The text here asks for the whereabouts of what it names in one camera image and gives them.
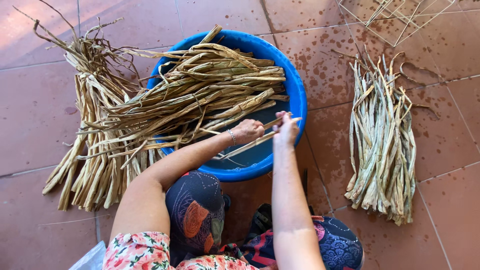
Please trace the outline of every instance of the dried grass bundle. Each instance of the dried grass bundle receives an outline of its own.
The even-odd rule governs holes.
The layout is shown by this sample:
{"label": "dried grass bundle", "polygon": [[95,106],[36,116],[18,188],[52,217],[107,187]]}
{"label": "dried grass bundle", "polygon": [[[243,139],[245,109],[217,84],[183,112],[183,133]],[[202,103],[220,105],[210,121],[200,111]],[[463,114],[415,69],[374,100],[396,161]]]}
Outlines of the dried grass bundle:
{"label": "dried grass bundle", "polygon": [[[15,9],[35,22],[38,37],[64,49],[65,58],[79,72],[75,85],[81,126],[42,192],[48,193],[66,178],[59,210],[67,210],[70,191],[75,194],[72,204],[80,209],[108,208],[121,200],[137,175],[164,156],[162,147],[181,147],[251,112],[272,107],[275,100],[288,101],[288,96],[278,95],[285,91],[285,74],[273,61],[209,43],[222,29],[218,25],[189,50],[157,53],[129,46],[115,48],[103,38],[102,28],[123,18],[99,23],[85,37],[78,37],[60,14],[73,33],[72,41],[66,42]],[[38,27],[48,37],[39,35]],[[139,77],[133,56],[166,56],[175,60],[160,68],[174,66],[165,75],[153,76],[162,81],[148,90],[141,82],[152,77],[138,84],[122,78],[120,68]],[[162,139],[171,142],[153,142],[153,136],[165,133],[170,134]],[[85,145],[88,152],[82,155]],[[85,165],[77,176],[79,160],[85,160]]]}
{"label": "dried grass bundle", "polygon": [[[378,215],[387,215],[387,220],[394,220],[397,225],[413,222],[417,151],[410,113],[416,105],[402,87],[395,88],[395,80],[401,74],[393,73],[393,63],[402,53],[395,55],[388,66],[384,55],[374,63],[366,47],[364,61],[358,55],[340,53],[355,60],[353,65],[350,63],[355,76],[355,97],[349,133],[355,173],[345,197],[352,200],[353,208],[361,206],[370,214],[378,211]],[[358,173],[354,138],[358,142]]]}

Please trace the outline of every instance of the woman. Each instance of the woman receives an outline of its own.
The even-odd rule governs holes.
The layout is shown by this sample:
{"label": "woman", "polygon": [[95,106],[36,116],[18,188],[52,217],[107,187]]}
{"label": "woman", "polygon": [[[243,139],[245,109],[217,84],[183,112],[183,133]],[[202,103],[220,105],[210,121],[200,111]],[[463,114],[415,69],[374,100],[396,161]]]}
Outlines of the woman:
{"label": "woman", "polygon": [[225,148],[264,134],[261,122],[244,120],[173,152],[132,181],[103,268],[360,269],[363,249],[356,236],[334,218],[310,216],[295,158],[299,129],[288,113],[276,116],[282,120],[273,128],[279,133],[273,138],[272,206],[256,212],[251,240],[220,248],[225,212],[218,179],[194,171]]}

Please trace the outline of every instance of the thin wire frame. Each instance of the thin wire frame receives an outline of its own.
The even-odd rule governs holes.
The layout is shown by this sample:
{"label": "thin wire frame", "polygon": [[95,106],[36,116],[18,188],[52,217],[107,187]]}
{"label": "thin wire frame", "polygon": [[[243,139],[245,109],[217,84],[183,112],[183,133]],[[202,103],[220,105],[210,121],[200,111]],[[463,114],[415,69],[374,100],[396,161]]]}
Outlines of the thin wire frame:
{"label": "thin wire frame", "polygon": [[[355,14],[353,10],[350,10],[348,7],[346,7],[344,5],[344,3],[346,1],[352,2],[353,0],[340,0],[340,2],[338,4],[341,7],[343,7],[347,12],[349,12],[351,15],[353,15],[353,17],[355,17],[355,19],[357,19],[359,22],[362,22],[365,25],[365,28],[367,28],[368,30],[370,30],[371,32],[376,34],[381,40],[390,44],[392,47],[395,47],[398,44],[400,44],[401,42],[403,42],[405,39],[410,37],[412,34],[417,32],[419,29],[424,27],[426,24],[428,24],[436,16],[445,12],[445,10],[448,9],[451,5],[453,5],[456,0],[434,0],[430,4],[429,4],[429,2],[430,2],[429,0],[420,0],[420,1],[412,0],[412,2],[414,3],[413,7],[415,8],[415,10],[413,10],[413,13],[411,15],[404,15],[400,11],[401,8],[404,7],[404,5],[406,4],[406,0],[398,0],[399,4],[395,4],[395,5],[393,5],[394,0],[373,0],[373,2],[378,4],[378,6],[375,9],[375,11],[373,12],[373,14],[371,15],[371,17],[367,21],[364,21],[364,20],[360,19],[359,14]],[[440,12],[432,12],[432,10],[435,11],[435,8],[432,7],[432,6],[437,2],[440,3],[440,5],[442,6],[441,7],[442,10]],[[388,40],[385,36],[383,36],[381,33],[379,33],[379,31],[376,31],[374,28],[371,27],[371,24],[373,22],[378,21],[378,20],[382,20],[382,19],[378,19],[378,17],[380,15],[383,17],[383,20],[385,20],[385,19],[398,19],[402,23],[405,24],[405,26],[403,27],[400,35],[398,36],[398,38],[395,39],[394,42],[392,42],[391,40]],[[418,16],[426,16],[426,15],[430,15],[431,17],[425,23],[420,25],[420,24],[417,24],[415,22],[415,20]],[[402,38],[402,36],[405,33],[405,31],[407,30],[407,28],[412,27],[412,26],[416,29],[413,32],[409,33],[406,37]]]}

